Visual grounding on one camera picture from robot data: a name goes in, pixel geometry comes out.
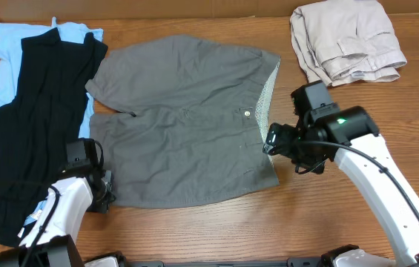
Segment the grey shorts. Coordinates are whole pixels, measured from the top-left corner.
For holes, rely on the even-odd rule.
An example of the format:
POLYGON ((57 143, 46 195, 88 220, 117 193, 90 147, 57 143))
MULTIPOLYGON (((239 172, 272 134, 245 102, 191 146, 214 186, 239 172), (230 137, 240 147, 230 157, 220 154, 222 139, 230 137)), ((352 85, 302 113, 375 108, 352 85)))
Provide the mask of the grey shorts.
POLYGON ((280 57, 168 36, 113 50, 85 87, 118 206, 184 208, 277 186, 264 154, 280 57))

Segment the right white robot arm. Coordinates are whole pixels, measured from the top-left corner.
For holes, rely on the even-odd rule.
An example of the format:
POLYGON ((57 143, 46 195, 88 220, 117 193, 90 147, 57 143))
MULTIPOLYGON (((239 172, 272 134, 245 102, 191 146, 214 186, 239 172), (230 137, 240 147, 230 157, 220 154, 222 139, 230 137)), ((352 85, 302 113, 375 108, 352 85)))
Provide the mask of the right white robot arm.
POLYGON ((378 126, 361 107, 308 123, 270 125, 263 151, 291 160, 297 174, 322 174, 334 162, 352 181, 389 239, 397 266, 419 266, 419 197, 393 160, 378 126))

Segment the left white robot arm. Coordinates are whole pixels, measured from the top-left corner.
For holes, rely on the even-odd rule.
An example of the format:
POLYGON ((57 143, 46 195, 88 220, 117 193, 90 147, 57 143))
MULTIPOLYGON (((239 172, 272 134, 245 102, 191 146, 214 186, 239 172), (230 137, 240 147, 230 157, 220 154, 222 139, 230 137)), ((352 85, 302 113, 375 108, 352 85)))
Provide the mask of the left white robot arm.
POLYGON ((71 177, 52 184, 36 224, 17 248, 0 253, 0 267, 125 267, 126 259, 120 252, 82 260, 75 241, 92 201, 85 178, 71 177))

